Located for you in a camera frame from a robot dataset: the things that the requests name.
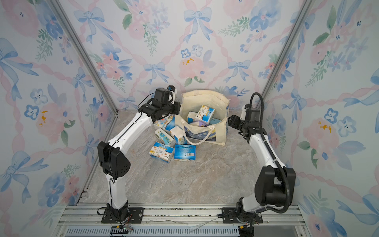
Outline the cream canvas tote bag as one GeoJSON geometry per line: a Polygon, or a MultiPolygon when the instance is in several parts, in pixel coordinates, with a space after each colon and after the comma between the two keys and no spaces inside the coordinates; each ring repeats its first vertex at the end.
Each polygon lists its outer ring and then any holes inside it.
{"type": "Polygon", "coordinates": [[[211,90],[193,90],[182,95],[180,113],[175,125],[185,140],[194,146],[204,142],[224,146],[230,101],[211,90]]]}

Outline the blue white tissue pack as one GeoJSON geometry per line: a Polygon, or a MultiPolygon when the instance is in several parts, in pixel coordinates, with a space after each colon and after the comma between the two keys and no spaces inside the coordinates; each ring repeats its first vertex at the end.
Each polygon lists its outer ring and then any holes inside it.
{"type": "Polygon", "coordinates": [[[199,121],[199,119],[196,116],[197,116],[197,112],[189,112],[187,116],[187,122],[193,123],[193,122],[199,121]]]}
{"type": "Polygon", "coordinates": [[[173,127],[172,129],[170,129],[170,132],[177,145],[185,144],[183,130],[179,126],[173,127]]]}

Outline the light blue tissue pack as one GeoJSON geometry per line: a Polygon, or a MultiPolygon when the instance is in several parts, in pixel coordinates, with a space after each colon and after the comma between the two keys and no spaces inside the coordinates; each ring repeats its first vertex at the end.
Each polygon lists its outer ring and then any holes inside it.
{"type": "Polygon", "coordinates": [[[214,124],[218,124],[218,123],[220,123],[220,122],[221,122],[220,119],[212,118],[209,124],[210,124],[210,125],[214,125],[214,124]]]}

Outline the blue white tissue pack back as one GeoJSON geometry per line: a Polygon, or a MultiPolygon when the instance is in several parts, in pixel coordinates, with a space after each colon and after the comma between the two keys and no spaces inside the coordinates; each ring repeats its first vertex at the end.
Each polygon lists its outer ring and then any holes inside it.
{"type": "Polygon", "coordinates": [[[177,145],[185,144],[183,130],[179,126],[173,127],[172,129],[170,129],[170,132],[177,145]]]}

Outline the purple tissue pack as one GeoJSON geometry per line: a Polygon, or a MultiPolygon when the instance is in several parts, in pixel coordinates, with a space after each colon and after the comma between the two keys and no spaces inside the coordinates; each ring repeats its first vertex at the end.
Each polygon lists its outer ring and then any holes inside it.
{"type": "Polygon", "coordinates": [[[203,122],[203,121],[195,121],[195,122],[191,123],[191,125],[198,126],[198,127],[207,127],[208,126],[208,124],[203,122]]]}

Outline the teal tissue pack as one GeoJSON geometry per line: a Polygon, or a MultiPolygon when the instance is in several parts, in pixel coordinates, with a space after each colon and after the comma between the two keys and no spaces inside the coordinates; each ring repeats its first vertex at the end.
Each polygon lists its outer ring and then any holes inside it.
{"type": "Polygon", "coordinates": [[[174,147],[175,146],[175,140],[172,138],[167,132],[165,132],[163,129],[159,128],[155,131],[155,135],[157,139],[160,141],[160,143],[174,147]]]}

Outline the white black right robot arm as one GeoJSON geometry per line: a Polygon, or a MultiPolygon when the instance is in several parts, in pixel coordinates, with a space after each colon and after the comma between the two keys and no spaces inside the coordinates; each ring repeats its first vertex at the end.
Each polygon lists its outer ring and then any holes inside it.
{"type": "Polygon", "coordinates": [[[263,111],[246,104],[241,116],[229,117],[228,125],[237,129],[254,150],[261,171],[253,194],[240,198],[231,210],[223,208],[218,218],[222,218],[224,223],[237,222],[252,227],[262,223],[263,212],[285,213],[292,204],[296,174],[272,149],[268,134],[263,128],[263,111]]]}

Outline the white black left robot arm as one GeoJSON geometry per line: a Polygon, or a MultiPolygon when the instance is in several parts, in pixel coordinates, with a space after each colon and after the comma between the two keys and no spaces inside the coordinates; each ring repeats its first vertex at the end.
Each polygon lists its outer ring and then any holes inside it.
{"type": "Polygon", "coordinates": [[[102,222],[124,224],[133,216],[128,209],[125,191],[126,174],[131,168],[126,154],[137,138],[154,122],[168,115],[179,114],[180,102],[175,100],[176,92],[174,86],[156,89],[154,97],[138,109],[132,121],[118,135],[108,142],[98,144],[99,163],[109,191],[102,222]]]}

